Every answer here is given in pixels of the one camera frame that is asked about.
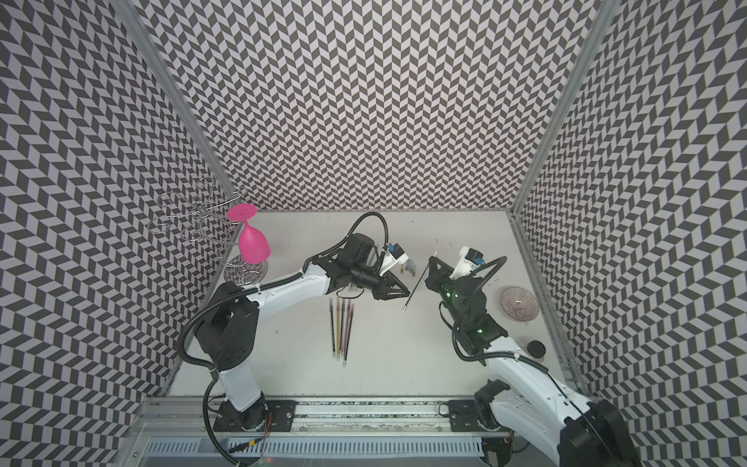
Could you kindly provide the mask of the dark blue pencil purple cap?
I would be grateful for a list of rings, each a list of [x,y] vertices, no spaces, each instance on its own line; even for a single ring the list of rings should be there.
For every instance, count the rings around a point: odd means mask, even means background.
[[[350,334],[351,334],[351,326],[352,326],[352,320],[354,315],[354,303],[353,301],[348,302],[348,313],[347,313],[347,322],[346,322],[346,333],[345,333],[345,347],[344,352],[345,356],[348,353],[349,350],[349,343],[350,343]]]

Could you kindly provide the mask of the black pencil purple cap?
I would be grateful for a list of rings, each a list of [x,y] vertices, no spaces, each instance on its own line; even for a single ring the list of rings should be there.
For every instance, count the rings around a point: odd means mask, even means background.
[[[346,318],[347,299],[340,299],[340,321],[338,322],[338,360],[344,355],[344,326]]]

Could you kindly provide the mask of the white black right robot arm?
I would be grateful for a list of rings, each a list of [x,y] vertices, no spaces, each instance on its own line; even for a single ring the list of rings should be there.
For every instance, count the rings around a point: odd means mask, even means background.
[[[512,430],[557,466],[640,465],[626,421],[615,406],[593,401],[553,377],[487,313],[482,290],[507,261],[471,262],[457,270],[432,256],[425,280],[452,320],[451,344],[457,357],[496,373],[496,381],[475,395],[482,425]]]

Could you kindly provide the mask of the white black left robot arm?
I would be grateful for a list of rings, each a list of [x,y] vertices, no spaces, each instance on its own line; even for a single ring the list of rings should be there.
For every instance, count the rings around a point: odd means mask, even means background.
[[[406,298],[410,291],[392,269],[407,261],[403,247],[389,241],[385,218],[367,212],[344,239],[305,259],[299,272],[251,287],[223,284],[188,320],[175,349],[183,362],[208,369],[212,381],[221,383],[223,415],[240,429],[254,431],[268,416],[265,395],[250,364],[259,324],[348,285],[369,290],[377,301]]]

